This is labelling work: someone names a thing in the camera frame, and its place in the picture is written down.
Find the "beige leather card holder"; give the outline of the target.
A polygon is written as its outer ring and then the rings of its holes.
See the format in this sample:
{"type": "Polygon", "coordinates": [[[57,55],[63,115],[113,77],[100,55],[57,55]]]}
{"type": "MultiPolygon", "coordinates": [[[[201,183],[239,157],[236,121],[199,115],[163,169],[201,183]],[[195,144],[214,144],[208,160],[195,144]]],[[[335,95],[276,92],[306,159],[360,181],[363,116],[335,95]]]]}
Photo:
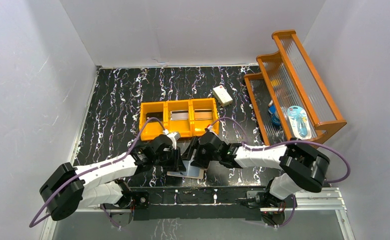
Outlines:
{"type": "Polygon", "coordinates": [[[189,178],[189,179],[203,179],[204,178],[204,173],[206,171],[205,168],[200,168],[200,167],[194,167],[191,166],[190,163],[192,161],[183,161],[184,167],[186,168],[186,171],[168,171],[167,175],[168,176],[173,176],[173,177],[180,177],[180,178],[189,178]]]}

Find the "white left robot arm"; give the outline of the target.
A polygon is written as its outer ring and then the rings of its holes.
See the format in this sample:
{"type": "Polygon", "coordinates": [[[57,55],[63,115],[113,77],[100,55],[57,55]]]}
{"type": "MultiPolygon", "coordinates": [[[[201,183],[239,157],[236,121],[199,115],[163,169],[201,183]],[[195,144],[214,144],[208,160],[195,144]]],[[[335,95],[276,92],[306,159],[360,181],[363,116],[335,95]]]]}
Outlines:
{"type": "Polygon", "coordinates": [[[51,218],[63,220],[78,208],[105,204],[122,209],[146,208],[142,194],[131,191],[123,179],[154,166],[173,172],[185,170],[177,146],[179,138],[178,132],[161,134],[113,159],[86,166],[61,164],[39,190],[51,218]]]}

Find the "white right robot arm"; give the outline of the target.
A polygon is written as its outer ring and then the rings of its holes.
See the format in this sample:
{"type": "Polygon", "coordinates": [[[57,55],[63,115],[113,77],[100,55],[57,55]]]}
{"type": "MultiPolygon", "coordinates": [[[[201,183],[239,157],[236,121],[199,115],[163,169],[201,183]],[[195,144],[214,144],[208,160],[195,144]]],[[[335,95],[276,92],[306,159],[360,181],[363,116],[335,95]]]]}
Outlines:
{"type": "Polygon", "coordinates": [[[268,167],[282,170],[281,176],[268,183],[265,193],[266,197],[281,201],[300,190],[321,192],[330,159],[312,144],[297,138],[272,146],[251,146],[243,142],[228,144],[208,131],[192,139],[182,154],[182,161],[203,170],[212,161],[229,169],[268,167]]]}

